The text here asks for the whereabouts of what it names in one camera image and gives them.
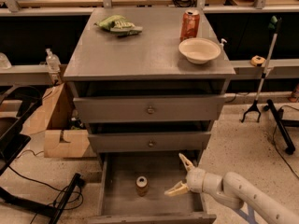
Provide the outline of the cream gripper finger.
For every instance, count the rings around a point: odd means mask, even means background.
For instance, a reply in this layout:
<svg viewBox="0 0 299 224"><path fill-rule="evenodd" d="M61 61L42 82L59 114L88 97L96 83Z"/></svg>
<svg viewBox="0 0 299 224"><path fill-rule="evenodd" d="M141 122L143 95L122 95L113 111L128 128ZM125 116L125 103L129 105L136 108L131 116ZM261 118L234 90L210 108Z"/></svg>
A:
<svg viewBox="0 0 299 224"><path fill-rule="evenodd" d="M189 187L186 183L179 181L173 188L166 190L164 194L168 197L174 197L185 194L189 191Z"/></svg>
<svg viewBox="0 0 299 224"><path fill-rule="evenodd" d="M181 161L182 161L182 163L183 163L183 165L184 165L187 172L194 169L193 163L190 160L188 160L185 155L183 155L182 153L179 153L178 156L181 159Z"/></svg>

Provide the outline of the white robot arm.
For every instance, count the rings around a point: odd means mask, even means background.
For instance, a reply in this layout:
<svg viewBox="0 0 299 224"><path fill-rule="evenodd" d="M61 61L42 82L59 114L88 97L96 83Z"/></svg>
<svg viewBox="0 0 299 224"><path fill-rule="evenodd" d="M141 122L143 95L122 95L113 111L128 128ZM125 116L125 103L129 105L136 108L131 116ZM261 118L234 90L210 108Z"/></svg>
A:
<svg viewBox="0 0 299 224"><path fill-rule="evenodd" d="M252 185L243 176L229 172L215 175L195 167L182 153L178 154L186 169L186 182L179 181L164 194L169 197L205 193L216 202L240 210L244 203L257 212L268 224L299 224L299 216Z"/></svg>

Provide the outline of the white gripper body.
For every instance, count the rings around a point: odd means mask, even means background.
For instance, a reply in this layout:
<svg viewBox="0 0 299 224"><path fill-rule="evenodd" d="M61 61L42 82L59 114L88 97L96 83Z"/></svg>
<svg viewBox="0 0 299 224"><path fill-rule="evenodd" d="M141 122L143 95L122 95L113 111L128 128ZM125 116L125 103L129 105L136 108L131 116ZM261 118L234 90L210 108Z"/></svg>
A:
<svg viewBox="0 0 299 224"><path fill-rule="evenodd" d="M192 168L186 175L186 181L189 190L195 193L202 193L205 176L205 170L200 168Z"/></svg>

